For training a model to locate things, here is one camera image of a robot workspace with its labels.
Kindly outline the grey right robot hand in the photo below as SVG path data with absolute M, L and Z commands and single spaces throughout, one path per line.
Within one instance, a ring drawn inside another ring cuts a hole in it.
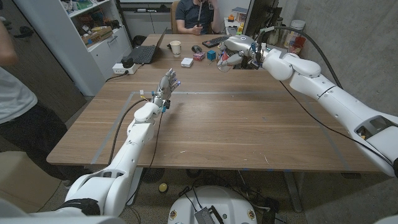
M 262 65 L 261 49 L 257 43 L 246 35 L 231 36 L 220 45 L 220 57 L 218 59 L 218 68 L 232 67 L 243 61 L 244 57 L 255 67 Z

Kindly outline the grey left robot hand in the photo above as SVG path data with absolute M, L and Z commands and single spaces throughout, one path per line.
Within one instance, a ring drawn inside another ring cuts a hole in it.
M 176 72 L 171 68 L 160 80 L 151 102 L 161 107 L 169 100 L 172 92 L 181 84 L 176 78 Z

